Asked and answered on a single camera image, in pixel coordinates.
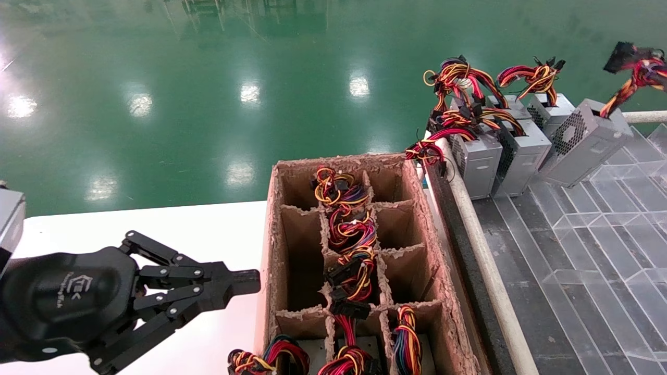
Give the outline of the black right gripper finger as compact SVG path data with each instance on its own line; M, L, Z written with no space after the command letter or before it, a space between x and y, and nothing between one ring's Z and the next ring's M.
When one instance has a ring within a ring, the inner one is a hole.
M638 61L652 58L665 62L664 50L653 47L637 47L634 43L619 41L615 45L603 70L610 73L617 73L625 69L631 69Z

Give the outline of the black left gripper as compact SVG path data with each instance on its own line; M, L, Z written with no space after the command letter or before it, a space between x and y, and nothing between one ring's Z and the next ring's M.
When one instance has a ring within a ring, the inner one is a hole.
M122 334L89 351L95 372L117 374L198 315L261 289L259 270L198 262L140 232L127 232L119 250L12 259L2 275L2 363L85 352ZM139 270L130 255L153 265ZM164 295L155 317L124 334L136 325L135 278L148 288L179 289Z

